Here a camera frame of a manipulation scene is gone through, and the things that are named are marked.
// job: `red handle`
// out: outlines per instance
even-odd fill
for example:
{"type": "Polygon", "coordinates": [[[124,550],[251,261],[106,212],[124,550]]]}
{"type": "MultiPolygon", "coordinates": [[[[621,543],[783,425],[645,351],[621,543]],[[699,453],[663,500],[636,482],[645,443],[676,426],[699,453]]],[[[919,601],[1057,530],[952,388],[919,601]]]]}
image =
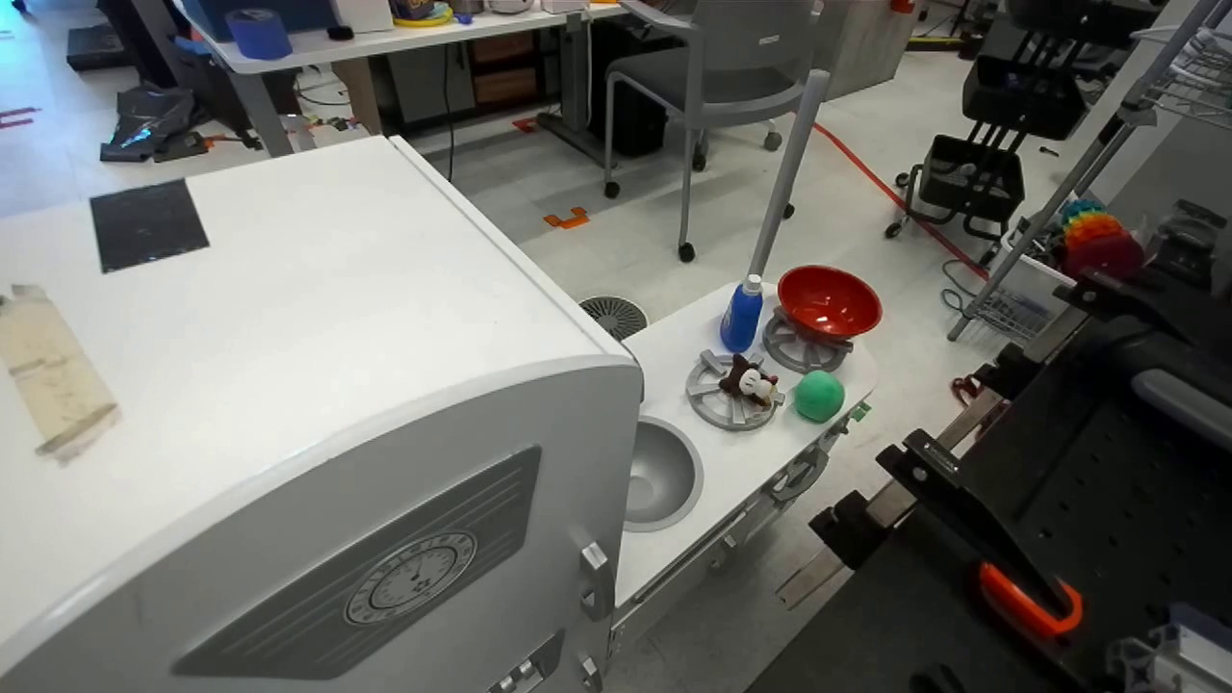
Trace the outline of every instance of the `red handle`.
{"type": "Polygon", "coordinates": [[[1078,633],[1084,615],[1081,592],[1069,583],[1064,583],[1069,611],[1054,615],[1045,606],[1037,606],[1015,583],[1010,583],[1010,574],[1000,574],[992,561],[978,568],[978,592],[1037,639],[1064,639],[1078,633]]]}

